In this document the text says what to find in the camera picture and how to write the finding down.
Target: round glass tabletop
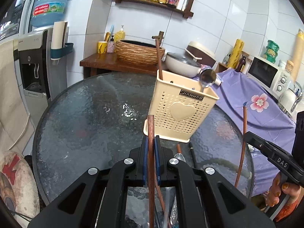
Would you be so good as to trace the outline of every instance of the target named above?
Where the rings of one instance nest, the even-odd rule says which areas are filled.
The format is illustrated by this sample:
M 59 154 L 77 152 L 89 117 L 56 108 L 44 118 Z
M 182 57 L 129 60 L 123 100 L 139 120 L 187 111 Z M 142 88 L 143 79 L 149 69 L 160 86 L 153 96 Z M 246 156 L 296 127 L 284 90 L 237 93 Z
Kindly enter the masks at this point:
M 104 74 L 74 84 L 49 105 L 33 145 L 35 179 L 46 204 L 90 167 L 110 168 L 141 146 L 154 84 L 155 77 L 149 75 Z M 212 166 L 234 184 L 242 134 L 219 107 L 214 106 L 190 141 L 200 168 Z M 161 145 L 174 154 L 176 144 L 161 139 Z M 186 162 L 193 166 L 188 146 L 180 145 Z M 252 188 L 253 163 L 247 150 L 238 189 L 249 197 Z M 147 192 L 147 188 L 128 189 L 129 227 L 147 227 Z

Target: human hand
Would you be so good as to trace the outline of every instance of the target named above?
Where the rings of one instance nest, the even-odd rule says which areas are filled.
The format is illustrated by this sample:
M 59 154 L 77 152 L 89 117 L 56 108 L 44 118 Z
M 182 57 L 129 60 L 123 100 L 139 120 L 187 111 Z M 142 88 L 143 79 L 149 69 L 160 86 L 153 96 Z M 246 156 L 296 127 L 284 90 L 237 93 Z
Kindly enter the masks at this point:
M 276 175 L 276 177 L 272 181 L 272 185 L 269 189 L 269 194 L 266 199 L 266 204 L 270 207 L 279 203 L 279 196 L 281 195 L 282 191 L 290 195 L 290 198 L 286 205 L 293 204 L 300 196 L 301 187 L 299 185 L 293 183 L 283 183 L 282 188 L 280 188 L 279 183 L 281 181 L 281 174 L 280 172 Z

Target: white microwave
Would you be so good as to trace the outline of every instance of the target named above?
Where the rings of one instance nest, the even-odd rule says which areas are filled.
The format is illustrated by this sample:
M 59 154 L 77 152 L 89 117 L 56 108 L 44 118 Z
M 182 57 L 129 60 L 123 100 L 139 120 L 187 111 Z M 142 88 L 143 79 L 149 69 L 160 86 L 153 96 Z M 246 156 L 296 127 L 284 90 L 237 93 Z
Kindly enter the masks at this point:
M 266 59 L 255 56 L 247 76 L 260 84 L 275 99 L 279 100 L 291 81 L 290 74 Z

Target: orange sleeve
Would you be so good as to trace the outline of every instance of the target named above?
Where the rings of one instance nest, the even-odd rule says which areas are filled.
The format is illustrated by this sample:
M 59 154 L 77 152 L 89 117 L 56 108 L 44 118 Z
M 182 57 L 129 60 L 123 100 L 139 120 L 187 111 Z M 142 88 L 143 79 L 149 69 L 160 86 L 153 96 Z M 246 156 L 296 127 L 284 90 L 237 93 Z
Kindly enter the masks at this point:
M 298 206 L 299 199 L 297 199 L 294 203 L 291 205 L 285 205 L 282 210 L 278 213 L 278 215 L 275 217 L 275 222 L 279 222 L 281 219 L 287 217 L 290 215 Z

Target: woven basket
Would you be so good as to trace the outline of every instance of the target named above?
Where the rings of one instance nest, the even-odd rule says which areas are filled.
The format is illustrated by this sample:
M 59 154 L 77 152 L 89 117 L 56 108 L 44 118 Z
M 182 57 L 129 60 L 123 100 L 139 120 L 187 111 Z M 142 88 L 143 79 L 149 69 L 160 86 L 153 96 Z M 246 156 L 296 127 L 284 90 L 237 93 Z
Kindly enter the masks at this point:
M 123 62 L 136 65 L 152 65 L 158 62 L 155 45 L 138 41 L 121 40 L 116 42 L 117 58 Z M 161 58 L 165 49 L 160 48 Z

